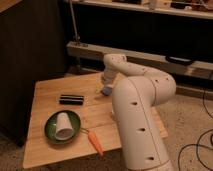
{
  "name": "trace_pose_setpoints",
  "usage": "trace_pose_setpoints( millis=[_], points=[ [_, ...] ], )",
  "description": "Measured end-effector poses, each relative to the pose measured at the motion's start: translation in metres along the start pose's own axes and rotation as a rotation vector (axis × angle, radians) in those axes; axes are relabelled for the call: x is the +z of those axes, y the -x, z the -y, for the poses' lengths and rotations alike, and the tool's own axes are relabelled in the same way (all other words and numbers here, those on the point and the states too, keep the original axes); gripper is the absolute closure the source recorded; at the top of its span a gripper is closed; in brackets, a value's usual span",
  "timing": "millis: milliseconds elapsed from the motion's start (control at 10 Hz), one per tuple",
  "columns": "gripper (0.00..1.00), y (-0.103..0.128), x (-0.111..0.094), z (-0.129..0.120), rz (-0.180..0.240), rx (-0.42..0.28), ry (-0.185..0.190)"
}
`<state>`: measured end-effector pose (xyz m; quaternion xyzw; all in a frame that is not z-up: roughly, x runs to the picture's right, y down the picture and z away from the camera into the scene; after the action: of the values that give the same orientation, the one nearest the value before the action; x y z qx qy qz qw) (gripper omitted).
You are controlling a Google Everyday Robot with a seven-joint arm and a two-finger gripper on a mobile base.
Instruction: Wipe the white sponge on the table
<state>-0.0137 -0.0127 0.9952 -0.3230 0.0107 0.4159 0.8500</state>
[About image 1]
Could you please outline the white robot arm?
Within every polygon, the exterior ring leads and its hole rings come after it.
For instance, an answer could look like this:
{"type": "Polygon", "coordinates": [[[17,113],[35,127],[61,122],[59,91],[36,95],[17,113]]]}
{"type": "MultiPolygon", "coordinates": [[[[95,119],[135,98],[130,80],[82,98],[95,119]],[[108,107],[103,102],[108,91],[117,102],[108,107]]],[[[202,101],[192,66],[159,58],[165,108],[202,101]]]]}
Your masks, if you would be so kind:
{"type": "Polygon", "coordinates": [[[106,54],[101,76],[112,106],[128,170],[174,171],[151,107],[176,92],[174,78],[161,70],[130,63],[124,54],[106,54]]]}

